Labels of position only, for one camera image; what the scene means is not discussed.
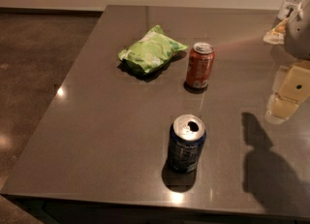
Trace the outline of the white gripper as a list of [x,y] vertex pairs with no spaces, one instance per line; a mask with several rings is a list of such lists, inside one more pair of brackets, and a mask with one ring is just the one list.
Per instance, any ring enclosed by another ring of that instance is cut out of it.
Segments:
[[272,94],[266,105],[264,118],[271,124],[282,124],[310,96],[310,1],[304,0],[298,10],[293,11],[286,26],[284,42],[287,53],[305,59],[294,63],[285,75],[279,95]]

